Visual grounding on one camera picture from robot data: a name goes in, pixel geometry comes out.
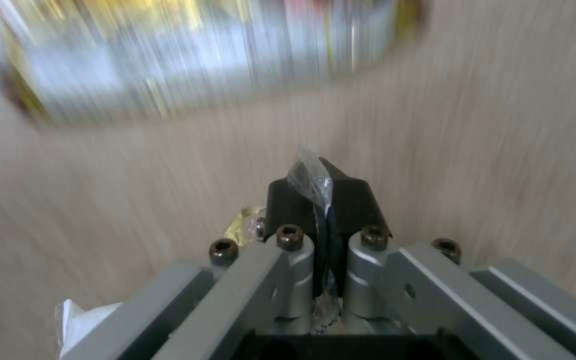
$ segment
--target bolt head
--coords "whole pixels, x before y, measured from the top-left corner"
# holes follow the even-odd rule
[[[263,238],[266,233],[266,218],[260,216],[254,221],[254,233],[256,237]]]
[[[304,246],[304,230],[292,223],[279,226],[275,235],[277,246],[283,250],[295,251]]]
[[[237,243],[232,239],[217,239],[210,244],[208,255],[211,264],[218,267],[227,267],[232,264],[240,253]]]
[[[373,251],[382,251],[388,245],[388,229],[379,225],[366,225],[361,228],[361,244]]]
[[[446,237],[439,237],[439,239],[432,240],[430,245],[441,251],[446,258],[451,260],[451,262],[457,265],[462,262],[462,248],[459,246],[457,241]]]

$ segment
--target wooden floor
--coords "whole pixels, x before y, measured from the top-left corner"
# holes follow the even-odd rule
[[[437,0],[350,79],[172,121],[36,129],[0,94],[0,359],[57,356],[55,307],[206,262],[303,144],[370,182],[405,243],[514,256],[576,296],[576,0]]]

